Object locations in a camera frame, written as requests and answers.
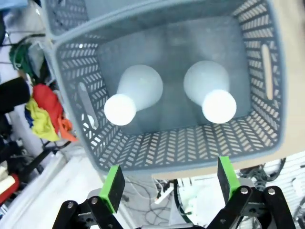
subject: red cloth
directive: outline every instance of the red cloth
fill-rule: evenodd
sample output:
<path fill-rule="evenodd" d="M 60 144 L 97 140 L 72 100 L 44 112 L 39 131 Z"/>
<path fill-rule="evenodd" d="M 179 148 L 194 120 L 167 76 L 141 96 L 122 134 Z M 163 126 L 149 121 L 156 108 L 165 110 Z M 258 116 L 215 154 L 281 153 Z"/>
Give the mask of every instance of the red cloth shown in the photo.
<path fill-rule="evenodd" d="M 48 86 L 40 83 L 33 88 L 33 98 L 39 108 L 49 113 L 55 132 L 58 133 L 58 118 L 61 117 L 63 109 L 57 95 Z"/>

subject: white plastic part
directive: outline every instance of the white plastic part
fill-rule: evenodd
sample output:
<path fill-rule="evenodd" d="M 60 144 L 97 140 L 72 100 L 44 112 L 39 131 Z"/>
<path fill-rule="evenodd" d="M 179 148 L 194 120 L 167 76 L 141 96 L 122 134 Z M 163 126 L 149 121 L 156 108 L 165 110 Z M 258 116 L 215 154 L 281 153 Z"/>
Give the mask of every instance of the white plastic part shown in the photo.
<path fill-rule="evenodd" d="M 115 125 L 127 125 L 137 112 L 131 98 L 124 94 L 115 94 L 107 100 L 104 112 L 107 119 Z"/>
<path fill-rule="evenodd" d="M 131 66 L 123 73 L 117 94 L 104 106 L 106 118 L 115 125 L 127 125 L 137 111 L 156 104 L 162 93 L 162 79 L 152 67 Z"/>
<path fill-rule="evenodd" d="M 229 93 L 229 74 L 213 61 L 200 61 L 185 74 L 184 91 L 191 101 L 202 107 L 207 120 L 222 124 L 236 113 L 236 101 Z"/>
<path fill-rule="evenodd" d="M 236 108 L 235 99 L 224 90 L 211 91 L 206 95 L 202 104 L 205 118 L 217 124 L 229 122 L 234 117 Z"/>

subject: basket mesh side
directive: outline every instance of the basket mesh side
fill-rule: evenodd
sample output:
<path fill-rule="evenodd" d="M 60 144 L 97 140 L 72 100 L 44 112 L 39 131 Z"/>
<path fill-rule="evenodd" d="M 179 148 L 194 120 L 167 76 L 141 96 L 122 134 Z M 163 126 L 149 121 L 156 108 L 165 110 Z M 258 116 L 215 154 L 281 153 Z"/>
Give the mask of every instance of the basket mesh side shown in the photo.
<path fill-rule="evenodd" d="M 103 106 L 108 99 L 97 58 L 100 40 L 111 26 L 101 33 L 90 33 L 61 45 L 57 60 L 65 90 L 80 135 L 95 156 L 96 164 L 106 172 L 111 165 L 120 164 L 125 173 L 137 170 L 150 172 L 202 167 L 215 162 L 219 155 L 238 158 L 265 152 L 275 147 L 282 131 L 282 72 L 281 59 L 271 15 L 264 0 L 248 0 L 239 7 L 238 18 L 244 35 L 251 76 L 252 112 L 245 117 L 222 125 L 209 124 L 144 135 L 124 135 L 107 121 Z M 272 57 L 274 98 L 265 92 L 261 46 L 267 44 Z M 78 94 L 78 83 L 86 85 L 98 127 L 93 129 L 85 115 Z"/>
<path fill-rule="evenodd" d="M 61 35 L 89 20 L 84 0 L 44 0 L 53 35 Z"/>

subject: basket bottom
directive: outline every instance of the basket bottom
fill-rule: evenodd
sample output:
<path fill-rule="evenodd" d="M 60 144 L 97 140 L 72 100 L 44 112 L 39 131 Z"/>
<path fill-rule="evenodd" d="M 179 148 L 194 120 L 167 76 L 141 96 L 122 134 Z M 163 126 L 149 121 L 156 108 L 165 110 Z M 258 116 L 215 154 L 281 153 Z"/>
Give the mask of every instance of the basket bottom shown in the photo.
<path fill-rule="evenodd" d="M 122 73 L 130 66 L 146 64 L 163 80 L 160 101 L 137 112 L 122 127 L 125 134 L 142 134 L 208 123 L 201 107 L 183 89 L 187 70 L 202 60 L 221 64 L 230 75 L 230 93 L 237 103 L 234 117 L 250 112 L 247 58 L 238 21 L 214 17 L 166 24 L 133 33 L 99 47 L 102 74 L 109 92 L 116 94 Z"/>

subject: gray plastic basket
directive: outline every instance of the gray plastic basket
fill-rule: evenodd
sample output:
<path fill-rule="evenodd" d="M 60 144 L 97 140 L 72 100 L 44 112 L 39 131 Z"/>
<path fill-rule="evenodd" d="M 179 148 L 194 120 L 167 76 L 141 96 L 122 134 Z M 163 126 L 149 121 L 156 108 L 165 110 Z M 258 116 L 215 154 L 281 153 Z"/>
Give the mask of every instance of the gray plastic basket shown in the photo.
<path fill-rule="evenodd" d="M 91 19 L 158 1 L 163 0 L 41 0 L 41 4 L 47 34 L 55 41 Z"/>
<path fill-rule="evenodd" d="M 243 61 L 247 64 L 244 77 L 250 79 L 251 99 L 247 115 L 222 125 L 207 123 L 138 135 L 125 134 L 122 128 L 105 118 L 103 106 L 109 92 L 104 76 L 121 68 L 115 62 L 116 58 L 124 59 L 123 62 L 137 59 L 135 53 L 128 54 L 124 50 L 141 46 L 147 37 L 127 39 L 128 44 L 117 41 L 165 24 L 185 21 L 192 24 L 192 20 L 210 17 L 218 21 L 219 17 L 228 16 L 240 25 L 244 41 L 239 45 L 243 49 L 234 52 L 230 47 L 224 47 L 220 53 L 222 58 L 234 59 L 233 53 L 239 55 L 244 51 Z M 218 24 L 221 28 L 216 31 L 226 28 L 227 22 L 222 23 L 224 25 Z M 125 174 L 140 170 L 160 173 L 213 166 L 218 156 L 241 161 L 274 152 L 281 144 L 285 120 L 285 68 L 277 28 L 272 5 L 264 0 L 163 0 L 94 19 L 66 33 L 55 44 L 53 67 L 73 125 L 95 168 L 106 173 L 110 166 L 120 164 Z M 239 41 L 237 34 L 231 39 Z M 175 40 L 175 45 L 182 43 Z M 271 100 L 267 98 L 264 79 L 264 44 L 271 55 Z M 205 43 L 203 47 L 207 49 L 210 44 Z"/>

